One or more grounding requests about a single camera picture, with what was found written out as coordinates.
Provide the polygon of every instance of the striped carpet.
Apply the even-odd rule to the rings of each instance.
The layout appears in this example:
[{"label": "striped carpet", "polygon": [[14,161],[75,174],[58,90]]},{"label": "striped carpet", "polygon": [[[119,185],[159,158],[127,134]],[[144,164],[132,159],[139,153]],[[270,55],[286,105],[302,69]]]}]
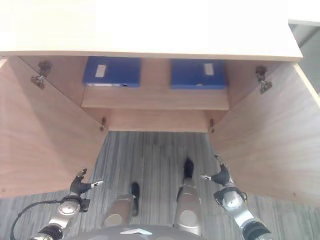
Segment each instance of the striped carpet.
[{"label": "striped carpet", "polygon": [[[108,206],[117,195],[126,194],[133,181],[141,188],[140,214],[133,223],[172,226],[187,156],[195,164],[194,181],[202,200],[205,222],[203,236],[209,240],[240,240],[237,226],[213,198],[218,186],[200,180],[200,174],[218,171],[206,134],[169,132],[109,132],[91,176],[91,180],[104,180],[104,185],[87,193],[86,197],[91,199],[89,211],[73,220],[66,236],[99,228]],[[0,199],[0,240],[9,239],[11,224],[25,206],[41,200],[61,199],[66,193],[58,191]],[[275,239],[320,239],[319,208],[251,194],[248,204]],[[56,204],[28,210],[16,226],[17,240],[28,239],[56,210]]]}]

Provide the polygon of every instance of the cabinet door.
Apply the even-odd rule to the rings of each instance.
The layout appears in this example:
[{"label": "cabinet door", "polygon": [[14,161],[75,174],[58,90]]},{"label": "cabinet door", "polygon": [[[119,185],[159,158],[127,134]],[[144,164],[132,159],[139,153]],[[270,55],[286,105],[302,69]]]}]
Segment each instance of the cabinet door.
[{"label": "cabinet door", "polygon": [[0,196],[69,188],[93,169],[107,131],[18,57],[0,60]]},{"label": "cabinet door", "polygon": [[242,191],[320,205],[320,99],[297,64],[286,63],[209,133]]}]

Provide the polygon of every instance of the cabinet hinge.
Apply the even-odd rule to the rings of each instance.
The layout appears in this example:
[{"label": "cabinet hinge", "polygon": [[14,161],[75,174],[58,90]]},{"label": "cabinet hinge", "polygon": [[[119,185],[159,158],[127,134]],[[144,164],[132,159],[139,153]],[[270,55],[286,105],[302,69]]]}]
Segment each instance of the cabinet hinge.
[{"label": "cabinet hinge", "polygon": [[106,119],[106,117],[104,116],[104,117],[102,118],[102,123],[101,123],[101,126],[100,126],[100,130],[101,130],[101,131],[105,130],[106,122],[107,122],[107,119]]},{"label": "cabinet hinge", "polygon": [[265,66],[257,66],[255,68],[255,76],[259,83],[261,83],[260,93],[264,94],[272,88],[272,82],[266,81],[267,68]]},{"label": "cabinet hinge", "polygon": [[43,90],[45,88],[45,79],[50,73],[51,70],[51,62],[44,60],[39,62],[38,67],[40,69],[39,76],[32,76],[31,82],[36,85],[38,88]]},{"label": "cabinet hinge", "polygon": [[215,131],[215,129],[214,129],[214,120],[211,118],[209,120],[209,132],[213,134],[214,131]]}]

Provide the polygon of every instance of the wooden panel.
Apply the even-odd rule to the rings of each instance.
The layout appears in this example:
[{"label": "wooden panel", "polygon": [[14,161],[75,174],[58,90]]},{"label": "wooden panel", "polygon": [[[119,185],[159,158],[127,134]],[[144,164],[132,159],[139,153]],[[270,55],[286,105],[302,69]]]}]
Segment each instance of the wooden panel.
[{"label": "wooden panel", "polygon": [[108,119],[111,114],[110,108],[83,107],[82,109],[85,110],[86,113],[93,117],[95,120],[99,121],[99,123],[102,123],[102,118]]},{"label": "wooden panel", "polygon": [[273,61],[226,61],[230,109],[259,85],[256,77],[257,66],[267,67],[266,77],[268,77],[280,64],[281,62]]},{"label": "wooden panel", "polygon": [[21,56],[21,59],[38,73],[39,62],[50,61],[52,67],[47,81],[80,106],[85,91],[82,80],[87,56]]},{"label": "wooden panel", "polygon": [[213,120],[213,125],[215,126],[221,119],[223,119],[227,112],[228,111],[206,110],[205,115],[208,122],[210,119]]},{"label": "wooden panel", "polygon": [[320,99],[295,64],[280,66],[210,134],[243,191],[320,205]]},{"label": "wooden panel", "polygon": [[83,167],[89,176],[107,132],[48,82],[32,84],[18,57],[1,64],[0,196],[67,189]]},{"label": "wooden panel", "polygon": [[227,90],[170,89],[169,59],[143,59],[140,87],[87,86],[84,108],[228,110]]},{"label": "wooden panel", "polygon": [[201,132],[208,131],[205,111],[112,109],[111,131]]},{"label": "wooden panel", "polygon": [[[232,7],[211,0],[2,1],[0,55],[5,56],[302,57],[284,1],[263,5],[263,12],[272,14],[252,10],[255,0],[232,1]],[[39,21],[39,13],[45,21]]]}]

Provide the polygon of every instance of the blue binder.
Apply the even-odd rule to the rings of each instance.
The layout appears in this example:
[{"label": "blue binder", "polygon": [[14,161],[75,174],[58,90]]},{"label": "blue binder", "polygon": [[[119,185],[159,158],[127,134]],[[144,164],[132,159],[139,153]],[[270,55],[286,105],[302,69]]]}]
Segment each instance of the blue binder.
[{"label": "blue binder", "polygon": [[171,59],[172,89],[224,89],[227,87],[224,61]]},{"label": "blue binder", "polygon": [[87,86],[131,87],[140,85],[141,59],[89,56],[83,74]]}]

